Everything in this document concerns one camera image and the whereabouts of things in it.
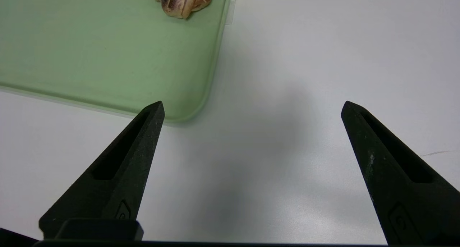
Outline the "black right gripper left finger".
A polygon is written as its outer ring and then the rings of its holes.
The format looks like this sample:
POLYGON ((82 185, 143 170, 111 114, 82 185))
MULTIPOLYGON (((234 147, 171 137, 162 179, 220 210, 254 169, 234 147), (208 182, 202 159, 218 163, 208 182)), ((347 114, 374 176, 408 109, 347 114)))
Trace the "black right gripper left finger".
POLYGON ((39 219, 44 239, 70 219, 137 218, 164 118, 161 101, 135 116, 39 219))

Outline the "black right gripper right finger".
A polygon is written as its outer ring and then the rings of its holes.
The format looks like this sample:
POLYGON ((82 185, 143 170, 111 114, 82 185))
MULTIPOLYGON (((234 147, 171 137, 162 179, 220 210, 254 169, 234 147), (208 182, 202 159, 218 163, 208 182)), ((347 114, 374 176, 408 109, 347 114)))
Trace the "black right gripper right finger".
POLYGON ((390 245, 458 245, 460 194, 364 107, 341 118, 390 245))

